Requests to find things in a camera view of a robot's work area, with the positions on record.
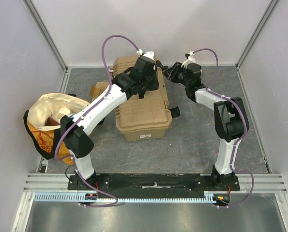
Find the tan plastic toolbox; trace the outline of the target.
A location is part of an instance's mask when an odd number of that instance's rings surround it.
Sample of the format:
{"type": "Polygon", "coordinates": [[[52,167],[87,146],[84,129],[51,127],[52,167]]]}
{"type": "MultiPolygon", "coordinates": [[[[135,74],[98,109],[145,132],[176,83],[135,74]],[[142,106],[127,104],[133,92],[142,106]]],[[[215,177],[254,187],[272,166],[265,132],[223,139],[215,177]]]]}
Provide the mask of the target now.
{"type": "Polygon", "coordinates": [[[160,67],[157,68],[157,79],[157,90],[146,91],[142,99],[134,95],[115,109],[116,127],[128,142],[164,137],[172,119],[181,115],[179,107],[169,108],[160,67]]]}

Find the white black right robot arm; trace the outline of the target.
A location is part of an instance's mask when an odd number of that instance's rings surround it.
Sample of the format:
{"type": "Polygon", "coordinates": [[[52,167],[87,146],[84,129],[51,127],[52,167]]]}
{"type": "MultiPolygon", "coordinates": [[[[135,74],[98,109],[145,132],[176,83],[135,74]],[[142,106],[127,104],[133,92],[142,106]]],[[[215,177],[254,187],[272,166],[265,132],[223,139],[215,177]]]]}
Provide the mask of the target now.
{"type": "Polygon", "coordinates": [[[196,63],[184,67],[176,62],[170,68],[163,68],[164,77],[185,86],[189,99],[213,110],[214,127],[220,143],[209,180],[215,190],[222,190],[228,183],[235,181],[237,148],[249,130],[249,122],[242,99],[229,98],[211,91],[202,83],[201,73],[202,68],[196,63]]]}

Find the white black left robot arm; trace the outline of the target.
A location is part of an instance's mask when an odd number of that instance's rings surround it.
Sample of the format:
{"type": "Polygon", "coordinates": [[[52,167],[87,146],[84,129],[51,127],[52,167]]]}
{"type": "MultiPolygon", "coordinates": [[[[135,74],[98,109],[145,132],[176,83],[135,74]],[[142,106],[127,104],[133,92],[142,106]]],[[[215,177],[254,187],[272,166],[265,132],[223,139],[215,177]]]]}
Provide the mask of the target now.
{"type": "Polygon", "coordinates": [[[95,170],[91,163],[94,143],[89,135],[113,109],[134,95],[157,90],[157,65],[154,52],[139,56],[129,73],[120,73],[105,91],[86,108],[72,117],[61,119],[61,139],[68,148],[80,176],[78,183],[86,190],[95,186],[95,170]]]}

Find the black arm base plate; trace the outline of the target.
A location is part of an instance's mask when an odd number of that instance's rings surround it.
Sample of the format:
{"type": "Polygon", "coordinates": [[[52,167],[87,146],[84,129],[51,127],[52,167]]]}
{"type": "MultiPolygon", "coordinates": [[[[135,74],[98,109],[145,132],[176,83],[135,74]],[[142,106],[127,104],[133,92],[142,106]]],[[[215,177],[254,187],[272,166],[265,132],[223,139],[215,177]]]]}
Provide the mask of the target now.
{"type": "Polygon", "coordinates": [[[102,191],[152,189],[194,189],[198,191],[239,191],[238,177],[217,180],[200,174],[95,174],[87,182],[102,191]]]}

